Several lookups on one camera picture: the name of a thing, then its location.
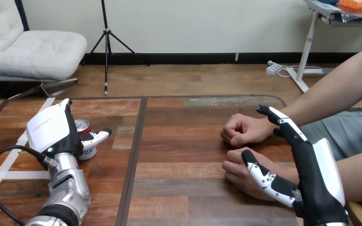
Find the wooden table surface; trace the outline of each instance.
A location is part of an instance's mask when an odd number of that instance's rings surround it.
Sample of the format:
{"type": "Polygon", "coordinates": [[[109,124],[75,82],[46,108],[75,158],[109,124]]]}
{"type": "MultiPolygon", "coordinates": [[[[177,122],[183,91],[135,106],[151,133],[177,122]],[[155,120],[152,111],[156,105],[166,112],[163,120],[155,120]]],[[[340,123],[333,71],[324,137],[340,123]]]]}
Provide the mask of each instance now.
{"type": "MultiPolygon", "coordinates": [[[[16,144],[44,103],[7,103],[0,111],[0,149],[16,144]]],[[[278,99],[263,96],[73,100],[75,119],[87,119],[94,130],[113,130],[96,156],[79,162],[92,198],[82,225],[301,225],[291,209],[248,197],[224,180],[221,164],[232,147],[220,138],[221,128],[232,114],[263,117],[255,111],[258,104],[282,107],[278,99]]],[[[290,146],[281,138],[252,148],[294,166],[290,146]]],[[[7,156],[0,157],[0,167],[7,156]]],[[[49,196],[42,171],[33,156],[21,152],[0,174],[0,201],[24,222],[49,196]]],[[[15,223],[0,210],[0,225],[15,223]]]]}

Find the white tape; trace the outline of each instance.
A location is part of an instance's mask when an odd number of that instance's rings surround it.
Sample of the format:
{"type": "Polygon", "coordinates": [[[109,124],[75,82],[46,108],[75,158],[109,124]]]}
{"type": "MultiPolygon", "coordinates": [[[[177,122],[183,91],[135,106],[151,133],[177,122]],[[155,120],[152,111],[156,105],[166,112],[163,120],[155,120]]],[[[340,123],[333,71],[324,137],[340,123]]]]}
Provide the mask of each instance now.
{"type": "MultiPolygon", "coordinates": [[[[40,110],[38,112],[51,106],[54,100],[55,100],[55,98],[46,99],[45,103],[42,105],[42,107],[40,108],[40,110]]],[[[23,136],[24,134],[25,134],[25,132],[20,136],[16,145],[25,145],[27,143],[27,135],[24,138],[24,136],[23,136]]],[[[21,152],[20,149],[13,149],[9,153],[9,155],[6,157],[5,161],[0,166],[0,182],[2,181],[3,178],[6,177],[7,172],[9,171],[10,167],[12,167],[13,163],[15,162],[15,160],[18,157],[18,155],[20,154],[20,152],[21,152]]]]}
{"type": "Polygon", "coordinates": [[[8,171],[2,179],[49,179],[48,171],[8,171]]]}

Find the white wall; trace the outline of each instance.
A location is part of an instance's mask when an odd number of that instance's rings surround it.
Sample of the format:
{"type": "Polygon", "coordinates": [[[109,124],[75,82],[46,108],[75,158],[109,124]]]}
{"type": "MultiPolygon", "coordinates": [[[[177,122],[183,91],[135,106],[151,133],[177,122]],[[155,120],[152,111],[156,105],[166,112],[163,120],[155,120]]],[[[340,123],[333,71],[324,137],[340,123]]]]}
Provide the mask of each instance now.
{"type": "MultiPolygon", "coordinates": [[[[89,52],[104,30],[100,0],[23,0],[31,30],[77,32],[89,52]]],[[[140,53],[302,52],[302,0],[106,0],[109,29],[140,53]]],[[[128,52],[111,39],[113,52],[128,52]]],[[[96,52],[104,52],[102,42],[96,52]]],[[[362,28],[318,21],[314,52],[362,50],[362,28]]]]}

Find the black cable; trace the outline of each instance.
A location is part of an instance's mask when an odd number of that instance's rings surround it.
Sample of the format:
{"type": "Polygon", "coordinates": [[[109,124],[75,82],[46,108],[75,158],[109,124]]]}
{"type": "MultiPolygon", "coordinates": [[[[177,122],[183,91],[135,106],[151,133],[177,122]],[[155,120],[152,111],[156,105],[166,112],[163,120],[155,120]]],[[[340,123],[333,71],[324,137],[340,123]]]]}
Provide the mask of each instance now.
{"type": "MultiPolygon", "coordinates": [[[[0,149],[0,155],[10,151],[12,149],[20,149],[23,151],[26,151],[32,155],[34,155],[39,161],[43,161],[46,157],[46,155],[39,153],[38,151],[35,151],[32,148],[26,147],[26,146],[22,146],[22,145],[14,145],[14,146],[10,146],[10,147],[6,147],[6,148],[2,148],[0,149]]],[[[24,226],[24,222],[21,221],[19,218],[17,218],[12,212],[10,212],[4,205],[2,205],[2,203],[0,203],[0,209],[6,213],[10,218],[12,218],[16,223],[18,223],[21,226],[24,226]]]]}

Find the power strip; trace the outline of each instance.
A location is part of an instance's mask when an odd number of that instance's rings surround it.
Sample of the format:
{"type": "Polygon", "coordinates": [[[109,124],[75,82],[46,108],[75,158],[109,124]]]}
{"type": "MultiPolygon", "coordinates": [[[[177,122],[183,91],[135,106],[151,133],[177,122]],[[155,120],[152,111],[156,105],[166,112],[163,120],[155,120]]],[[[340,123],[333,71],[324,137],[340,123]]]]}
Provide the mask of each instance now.
{"type": "Polygon", "coordinates": [[[282,70],[282,66],[277,63],[272,63],[269,67],[266,68],[267,74],[277,74],[280,70],[282,70]]]}

